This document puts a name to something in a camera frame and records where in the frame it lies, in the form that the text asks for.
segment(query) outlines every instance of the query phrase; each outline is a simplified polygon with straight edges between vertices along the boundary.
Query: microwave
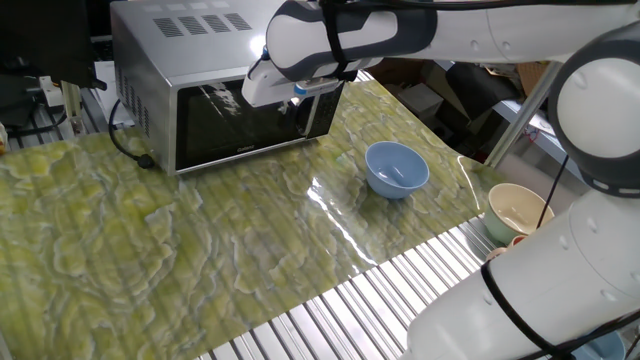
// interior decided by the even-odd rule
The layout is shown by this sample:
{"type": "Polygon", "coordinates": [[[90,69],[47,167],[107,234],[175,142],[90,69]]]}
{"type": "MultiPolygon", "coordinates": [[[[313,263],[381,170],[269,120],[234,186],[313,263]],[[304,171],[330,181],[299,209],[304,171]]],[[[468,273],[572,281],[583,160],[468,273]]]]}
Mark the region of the microwave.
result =
{"type": "Polygon", "coordinates": [[[111,3],[118,98],[169,175],[329,132],[342,86],[260,108],[242,96],[244,76],[262,54],[267,25],[281,3],[111,3]]]}

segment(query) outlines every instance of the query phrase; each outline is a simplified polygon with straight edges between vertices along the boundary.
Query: microwave vent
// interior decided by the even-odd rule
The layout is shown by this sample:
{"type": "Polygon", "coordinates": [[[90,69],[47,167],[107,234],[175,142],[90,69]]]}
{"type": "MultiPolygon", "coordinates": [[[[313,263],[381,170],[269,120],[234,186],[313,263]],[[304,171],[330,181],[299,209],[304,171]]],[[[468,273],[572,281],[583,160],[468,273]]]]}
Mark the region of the microwave vent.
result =
{"type": "MultiPolygon", "coordinates": [[[[133,86],[129,89],[130,94],[136,93],[133,86]]],[[[134,120],[138,120],[140,130],[149,137],[149,110],[146,106],[142,105],[142,100],[139,96],[131,96],[131,112],[134,115],[134,120]]]]}
{"type": "Polygon", "coordinates": [[[198,20],[196,20],[196,18],[193,16],[182,16],[179,17],[178,20],[180,20],[182,25],[187,28],[187,31],[189,31],[189,34],[191,35],[200,35],[207,33],[207,30],[205,30],[204,27],[202,27],[198,20]]]}
{"type": "Polygon", "coordinates": [[[229,32],[229,28],[225,25],[217,15],[203,15],[202,19],[211,27],[214,32],[229,32]]]}
{"type": "Polygon", "coordinates": [[[182,36],[182,31],[178,29],[178,26],[170,18],[153,19],[158,29],[162,31],[165,37],[182,36]]]}
{"type": "Polygon", "coordinates": [[[244,19],[238,13],[224,14],[224,17],[226,17],[231,25],[233,25],[233,27],[235,27],[239,31],[251,30],[251,26],[249,26],[249,24],[247,24],[247,22],[244,21],[244,19]]]}

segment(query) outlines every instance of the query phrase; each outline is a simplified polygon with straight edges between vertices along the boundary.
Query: cable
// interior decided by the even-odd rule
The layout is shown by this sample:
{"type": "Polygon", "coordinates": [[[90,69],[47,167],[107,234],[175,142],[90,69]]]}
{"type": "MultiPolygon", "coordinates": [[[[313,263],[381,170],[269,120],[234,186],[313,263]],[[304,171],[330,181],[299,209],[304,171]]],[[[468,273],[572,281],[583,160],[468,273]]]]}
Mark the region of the cable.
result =
{"type": "MultiPolygon", "coordinates": [[[[610,321],[602,326],[600,326],[599,328],[597,328],[596,330],[594,330],[591,334],[585,335],[583,337],[580,337],[576,340],[571,340],[571,341],[567,341],[564,342],[560,345],[557,346],[558,349],[566,352],[566,353],[570,353],[573,352],[577,349],[579,349],[580,347],[584,346],[587,343],[590,343],[591,341],[600,338],[602,336],[605,336],[607,334],[609,334],[612,331],[616,331],[618,329],[622,329],[623,327],[637,321],[638,319],[640,319],[640,311],[636,311],[632,314],[630,314],[627,317],[624,318],[620,318],[614,321],[610,321]]],[[[544,351],[538,351],[536,353],[533,353],[531,355],[525,356],[520,358],[519,360],[535,360],[535,359],[539,359],[542,356],[547,355],[544,351]]]]}
{"type": "Polygon", "coordinates": [[[45,127],[41,127],[41,128],[37,128],[37,129],[7,131],[7,135],[11,139],[11,138],[18,138],[18,137],[22,137],[22,136],[42,134],[42,133],[45,133],[45,132],[48,132],[48,131],[51,131],[51,130],[57,128],[66,119],[67,119],[67,113],[63,113],[62,117],[60,117],[60,119],[53,125],[49,125],[49,126],[45,126],[45,127]]]}
{"type": "Polygon", "coordinates": [[[638,346],[639,341],[640,341],[640,334],[638,334],[635,340],[633,340],[633,343],[631,344],[631,346],[629,347],[629,350],[627,350],[627,353],[624,356],[625,359],[628,359],[629,356],[631,356],[631,353],[633,352],[633,350],[636,348],[636,346],[638,346]]]}
{"type": "Polygon", "coordinates": [[[335,4],[341,10],[356,10],[362,8],[395,8],[395,9],[424,9],[438,11],[469,11],[488,10],[514,6],[530,5],[558,5],[558,6],[610,6],[635,4],[635,0],[490,0],[490,1],[450,1],[450,2],[421,2],[413,0],[364,0],[347,4],[335,4]]]}
{"type": "Polygon", "coordinates": [[[544,208],[542,208],[542,214],[540,214],[540,220],[538,220],[538,226],[536,226],[536,229],[539,228],[540,225],[542,225],[544,214],[547,212],[547,208],[549,207],[549,203],[551,202],[551,197],[553,197],[553,193],[556,191],[556,186],[558,186],[558,181],[560,181],[560,176],[562,176],[562,172],[564,171],[564,168],[567,166],[567,162],[569,162],[569,155],[567,155],[564,158],[564,161],[562,162],[562,166],[560,166],[560,170],[558,171],[558,175],[556,175],[555,180],[553,180],[551,191],[549,192],[547,201],[544,203],[544,208]]]}
{"type": "Polygon", "coordinates": [[[116,103],[113,105],[113,109],[111,109],[111,114],[109,115],[109,137],[111,138],[111,142],[116,147],[116,149],[118,149],[124,155],[133,159],[133,161],[137,162],[138,166],[140,166],[142,169],[153,168],[156,165],[156,163],[153,161],[151,156],[147,154],[143,154],[140,156],[133,155],[132,153],[128,152],[124,147],[122,147],[122,145],[120,145],[120,143],[118,142],[118,139],[116,139],[115,132],[113,131],[113,129],[115,128],[115,126],[113,125],[113,119],[116,116],[116,109],[118,108],[118,105],[120,105],[120,99],[118,99],[116,103]]]}

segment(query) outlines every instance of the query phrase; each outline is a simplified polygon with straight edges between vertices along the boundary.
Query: beige bowl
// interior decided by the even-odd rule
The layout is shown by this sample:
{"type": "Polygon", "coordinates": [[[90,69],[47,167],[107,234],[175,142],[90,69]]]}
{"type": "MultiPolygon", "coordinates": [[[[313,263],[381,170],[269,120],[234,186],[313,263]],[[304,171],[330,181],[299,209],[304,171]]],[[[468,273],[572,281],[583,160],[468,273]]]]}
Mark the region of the beige bowl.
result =
{"type": "MultiPolygon", "coordinates": [[[[489,191],[485,223],[494,240],[507,245],[518,235],[536,230],[544,200],[533,191],[516,184],[499,184],[489,191]]],[[[542,224],[554,217],[547,209],[542,224]]]]}

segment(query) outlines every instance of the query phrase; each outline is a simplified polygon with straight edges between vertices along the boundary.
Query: microwave window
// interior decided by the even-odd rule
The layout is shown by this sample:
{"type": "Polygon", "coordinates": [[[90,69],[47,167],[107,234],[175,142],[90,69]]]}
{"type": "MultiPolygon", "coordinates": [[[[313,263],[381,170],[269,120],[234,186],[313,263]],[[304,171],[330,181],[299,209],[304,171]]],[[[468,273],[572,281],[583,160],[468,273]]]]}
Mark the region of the microwave window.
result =
{"type": "Polygon", "coordinates": [[[182,168],[300,137],[285,124],[280,104],[251,107],[242,96],[242,80],[183,89],[178,98],[182,168]]]}

